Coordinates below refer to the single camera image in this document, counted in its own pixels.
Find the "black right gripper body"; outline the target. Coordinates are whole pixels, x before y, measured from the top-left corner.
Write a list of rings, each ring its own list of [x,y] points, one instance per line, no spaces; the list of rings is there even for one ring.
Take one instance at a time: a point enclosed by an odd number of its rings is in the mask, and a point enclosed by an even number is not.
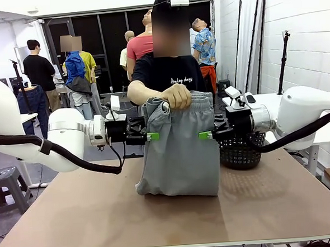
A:
[[[249,134],[253,132],[252,112],[245,107],[235,110],[233,107],[225,108],[225,116],[236,134]]]

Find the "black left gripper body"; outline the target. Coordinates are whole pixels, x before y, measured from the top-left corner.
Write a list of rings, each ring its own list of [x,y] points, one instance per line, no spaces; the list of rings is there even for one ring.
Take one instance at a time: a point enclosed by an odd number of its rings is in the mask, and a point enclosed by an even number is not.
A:
[[[105,119],[106,139],[108,144],[124,143],[127,137],[128,118],[126,114],[119,115],[116,120]]]

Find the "person's right hand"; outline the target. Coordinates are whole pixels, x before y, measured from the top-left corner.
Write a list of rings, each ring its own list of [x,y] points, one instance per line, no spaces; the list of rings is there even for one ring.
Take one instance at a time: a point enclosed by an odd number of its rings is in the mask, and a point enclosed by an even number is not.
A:
[[[167,100],[171,109],[185,109],[192,102],[191,92],[183,84],[172,85],[163,91],[159,97]]]

